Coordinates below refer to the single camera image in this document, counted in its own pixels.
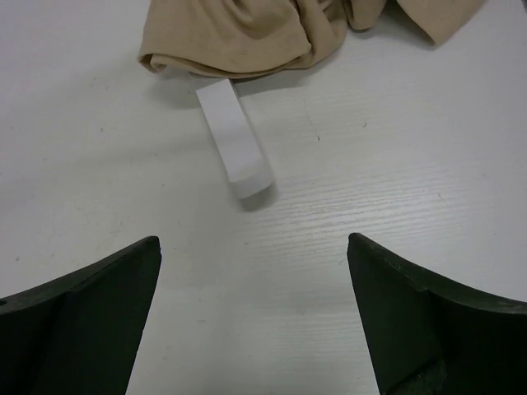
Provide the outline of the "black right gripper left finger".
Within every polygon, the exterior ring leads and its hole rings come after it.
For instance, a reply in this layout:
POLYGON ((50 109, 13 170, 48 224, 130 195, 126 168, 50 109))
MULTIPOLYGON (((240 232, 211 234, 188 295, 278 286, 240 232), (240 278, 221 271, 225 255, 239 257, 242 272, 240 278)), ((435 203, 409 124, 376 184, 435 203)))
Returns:
POLYGON ((161 269, 156 236, 1 299, 3 394, 124 394, 161 269))

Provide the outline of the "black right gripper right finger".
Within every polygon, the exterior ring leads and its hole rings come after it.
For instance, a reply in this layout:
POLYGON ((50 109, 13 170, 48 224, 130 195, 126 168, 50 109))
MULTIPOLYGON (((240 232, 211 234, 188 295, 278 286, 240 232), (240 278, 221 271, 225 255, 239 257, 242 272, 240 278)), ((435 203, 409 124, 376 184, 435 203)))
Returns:
POLYGON ((347 260, 382 394, 524 394, 526 304, 460 284, 359 233, 347 260))

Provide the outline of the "beige t shirt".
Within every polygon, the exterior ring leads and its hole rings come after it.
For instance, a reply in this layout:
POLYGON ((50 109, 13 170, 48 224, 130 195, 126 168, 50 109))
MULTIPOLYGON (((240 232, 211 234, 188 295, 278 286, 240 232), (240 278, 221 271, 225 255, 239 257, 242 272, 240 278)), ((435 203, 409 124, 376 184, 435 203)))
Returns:
POLYGON ((375 26, 386 1, 152 1, 138 62, 245 79, 313 67, 349 30, 375 26))

